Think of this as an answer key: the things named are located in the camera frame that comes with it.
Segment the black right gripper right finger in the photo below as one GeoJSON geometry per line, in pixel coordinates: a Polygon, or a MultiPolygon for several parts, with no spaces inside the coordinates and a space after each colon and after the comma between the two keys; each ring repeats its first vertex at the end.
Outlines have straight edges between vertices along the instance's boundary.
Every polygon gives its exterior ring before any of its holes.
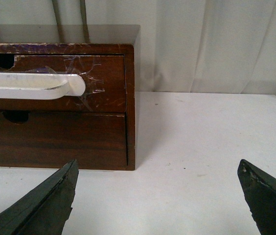
{"type": "Polygon", "coordinates": [[[244,159],[237,175],[259,232],[276,235],[276,178],[244,159]]]}

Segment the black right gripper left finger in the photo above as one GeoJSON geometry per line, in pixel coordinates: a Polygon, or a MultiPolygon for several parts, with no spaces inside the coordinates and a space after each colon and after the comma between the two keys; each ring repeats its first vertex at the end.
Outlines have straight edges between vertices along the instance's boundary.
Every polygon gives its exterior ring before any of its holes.
{"type": "Polygon", "coordinates": [[[78,164],[73,160],[0,213],[0,235],[62,234],[77,178],[78,164]]]}

